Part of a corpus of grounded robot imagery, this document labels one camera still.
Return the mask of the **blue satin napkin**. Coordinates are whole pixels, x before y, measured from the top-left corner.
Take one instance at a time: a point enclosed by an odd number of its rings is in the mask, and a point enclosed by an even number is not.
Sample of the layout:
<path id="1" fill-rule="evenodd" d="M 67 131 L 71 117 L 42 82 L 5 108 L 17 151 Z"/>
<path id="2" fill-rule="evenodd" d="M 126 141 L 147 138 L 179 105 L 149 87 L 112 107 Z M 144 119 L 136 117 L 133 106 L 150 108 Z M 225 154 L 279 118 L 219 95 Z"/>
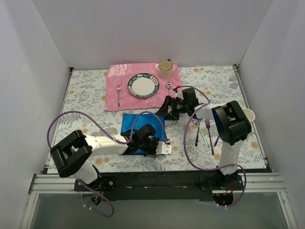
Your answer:
<path id="1" fill-rule="evenodd" d="M 154 116 L 153 114 L 142 114 L 137 117 L 137 114 L 124 114 L 122 118 L 121 136 L 126 141 L 131 139 L 127 144 L 128 148 L 123 153 L 124 155 L 134 155 L 136 146 L 149 138 L 156 137 L 159 141 L 165 141 L 164 116 Z"/>

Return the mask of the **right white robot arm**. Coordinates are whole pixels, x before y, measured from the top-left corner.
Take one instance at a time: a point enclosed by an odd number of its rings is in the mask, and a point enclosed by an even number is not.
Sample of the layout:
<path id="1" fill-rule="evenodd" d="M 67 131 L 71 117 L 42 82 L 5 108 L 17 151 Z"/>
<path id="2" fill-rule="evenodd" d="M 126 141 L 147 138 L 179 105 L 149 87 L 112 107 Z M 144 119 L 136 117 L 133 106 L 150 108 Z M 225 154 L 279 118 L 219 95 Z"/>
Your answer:
<path id="1" fill-rule="evenodd" d="M 214 120 L 222 140 L 221 159 L 218 166 L 207 169 L 208 175 L 200 179 L 202 187 L 228 189 L 238 180 L 239 153 L 243 142 L 252 131 L 252 126 L 237 101 L 225 104 L 202 104 L 196 97 L 197 89 L 192 86 L 177 86 L 175 97 L 166 96 L 157 115 L 166 120 L 177 121 L 180 114 L 188 114 L 191 119 Z"/>

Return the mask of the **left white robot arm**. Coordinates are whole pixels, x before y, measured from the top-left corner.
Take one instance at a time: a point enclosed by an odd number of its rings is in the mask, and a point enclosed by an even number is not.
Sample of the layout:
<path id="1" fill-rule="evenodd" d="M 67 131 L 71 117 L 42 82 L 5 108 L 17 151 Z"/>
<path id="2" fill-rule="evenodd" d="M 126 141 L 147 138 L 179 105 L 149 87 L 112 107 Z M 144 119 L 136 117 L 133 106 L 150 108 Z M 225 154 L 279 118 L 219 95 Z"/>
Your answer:
<path id="1" fill-rule="evenodd" d="M 157 153 L 160 139 L 156 130 L 146 124 L 139 130 L 125 131 L 115 135 L 114 139 L 106 136 L 84 135 L 82 131 L 73 131 L 51 148 L 51 157 L 61 178 L 74 176 L 82 180 L 89 190 L 101 187 L 101 175 L 96 166 L 88 162 L 89 157 L 118 154 L 131 155 L 138 150 L 144 155 Z"/>

